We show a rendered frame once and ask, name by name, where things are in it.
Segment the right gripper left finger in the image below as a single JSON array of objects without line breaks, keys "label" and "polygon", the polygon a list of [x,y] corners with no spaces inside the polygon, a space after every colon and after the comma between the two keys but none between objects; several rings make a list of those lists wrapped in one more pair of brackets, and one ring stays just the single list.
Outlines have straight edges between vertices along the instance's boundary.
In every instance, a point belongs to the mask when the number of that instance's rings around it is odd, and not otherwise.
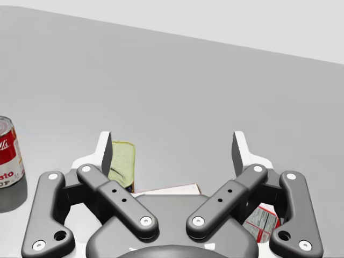
[{"label": "right gripper left finger", "polygon": [[117,217],[138,238],[156,236],[156,216],[108,178],[112,154],[111,133],[103,131],[95,152],[75,160],[67,174],[55,170],[40,175],[21,246],[23,257],[69,255],[76,241],[65,220],[70,208],[80,203],[85,203],[100,221]]}]

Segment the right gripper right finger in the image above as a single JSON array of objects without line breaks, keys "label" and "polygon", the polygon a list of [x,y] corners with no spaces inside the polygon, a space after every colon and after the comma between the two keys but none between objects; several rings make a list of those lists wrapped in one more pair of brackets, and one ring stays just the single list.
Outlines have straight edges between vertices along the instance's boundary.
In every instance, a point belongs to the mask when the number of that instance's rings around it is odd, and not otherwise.
[{"label": "right gripper right finger", "polygon": [[236,177],[227,181],[187,218],[186,232],[208,237],[228,216],[244,222],[261,203],[274,207],[280,226],[269,248],[280,257],[322,257],[324,248],[306,177],[297,171],[278,174],[272,163],[250,152],[242,131],[233,133],[232,161]]}]

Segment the green and blue rectangular can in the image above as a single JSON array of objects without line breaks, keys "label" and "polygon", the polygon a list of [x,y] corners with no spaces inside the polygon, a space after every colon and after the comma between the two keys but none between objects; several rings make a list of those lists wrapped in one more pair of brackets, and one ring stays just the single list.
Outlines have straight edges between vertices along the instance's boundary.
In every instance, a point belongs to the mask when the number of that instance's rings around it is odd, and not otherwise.
[{"label": "green and blue rectangular can", "polygon": [[112,141],[112,160],[108,178],[134,193],[135,145],[128,141]]}]

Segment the red and white carton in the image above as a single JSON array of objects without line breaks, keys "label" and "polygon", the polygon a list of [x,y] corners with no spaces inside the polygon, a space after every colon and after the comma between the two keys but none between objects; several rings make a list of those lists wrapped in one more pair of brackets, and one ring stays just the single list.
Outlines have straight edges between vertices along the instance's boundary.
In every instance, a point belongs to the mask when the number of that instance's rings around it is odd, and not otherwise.
[{"label": "red and white carton", "polygon": [[142,195],[200,195],[201,191],[197,184],[180,185],[176,187],[149,190],[144,192],[132,193],[133,197]]}]

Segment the red and white can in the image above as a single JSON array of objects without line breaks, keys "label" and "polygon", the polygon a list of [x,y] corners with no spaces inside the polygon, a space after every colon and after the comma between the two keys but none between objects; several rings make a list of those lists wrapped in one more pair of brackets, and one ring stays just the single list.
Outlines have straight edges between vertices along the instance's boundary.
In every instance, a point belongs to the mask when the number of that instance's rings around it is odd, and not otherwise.
[{"label": "red and white can", "polygon": [[0,116],[0,189],[16,184],[25,175],[15,127],[10,118]]}]

